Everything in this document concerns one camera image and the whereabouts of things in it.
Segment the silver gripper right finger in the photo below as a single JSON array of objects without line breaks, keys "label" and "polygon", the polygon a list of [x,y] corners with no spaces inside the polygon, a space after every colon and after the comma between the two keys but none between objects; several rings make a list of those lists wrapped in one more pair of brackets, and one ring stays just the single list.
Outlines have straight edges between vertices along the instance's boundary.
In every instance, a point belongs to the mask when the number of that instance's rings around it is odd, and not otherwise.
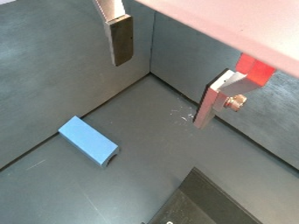
[{"label": "silver gripper right finger", "polygon": [[207,85],[193,125],[203,129],[215,114],[224,108],[237,112],[247,101],[244,93],[261,88],[275,71],[276,69],[268,64],[241,53],[236,70],[225,69]]}]

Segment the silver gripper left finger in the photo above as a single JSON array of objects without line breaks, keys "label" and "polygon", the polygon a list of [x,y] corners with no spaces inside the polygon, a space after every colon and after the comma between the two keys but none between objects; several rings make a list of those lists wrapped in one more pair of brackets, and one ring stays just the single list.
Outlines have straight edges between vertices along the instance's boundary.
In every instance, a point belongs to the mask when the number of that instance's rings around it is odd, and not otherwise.
[{"label": "silver gripper left finger", "polygon": [[102,19],[112,63],[118,67],[133,56],[133,18],[126,14],[121,0],[92,1]]}]

